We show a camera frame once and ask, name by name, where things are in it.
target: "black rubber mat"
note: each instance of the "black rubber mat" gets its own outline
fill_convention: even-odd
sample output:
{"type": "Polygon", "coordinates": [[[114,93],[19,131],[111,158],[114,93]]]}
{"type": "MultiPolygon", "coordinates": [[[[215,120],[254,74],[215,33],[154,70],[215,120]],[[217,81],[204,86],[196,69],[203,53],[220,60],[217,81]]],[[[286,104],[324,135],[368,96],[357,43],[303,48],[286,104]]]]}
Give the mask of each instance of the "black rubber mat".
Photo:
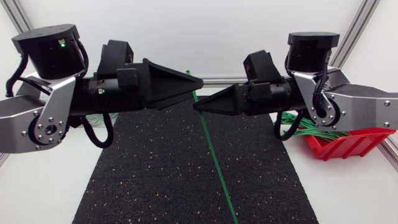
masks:
{"type": "MultiPolygon", "coordinates": [[[[234,222],[192,103],[119,115],[74,223],[234,222]]],[[[205,117],[240,223],[317,223],[268,115],[205,117]]]]}

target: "red tray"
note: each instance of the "red tray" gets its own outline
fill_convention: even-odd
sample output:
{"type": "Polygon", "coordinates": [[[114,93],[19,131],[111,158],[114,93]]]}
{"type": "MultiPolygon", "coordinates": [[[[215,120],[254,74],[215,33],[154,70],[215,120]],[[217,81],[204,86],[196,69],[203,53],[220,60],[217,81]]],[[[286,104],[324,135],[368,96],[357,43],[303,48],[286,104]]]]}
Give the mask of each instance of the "red tray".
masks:
{"type": "Polygon", "coordinates": [[[318,159],[327,161],[330,158],[348,156],[364,157],[395,130],[386,128],[368,128],[350,131],[350,136],[340,137],[332,142],[315,136],[304,136],[308,145],[318,159]]]}

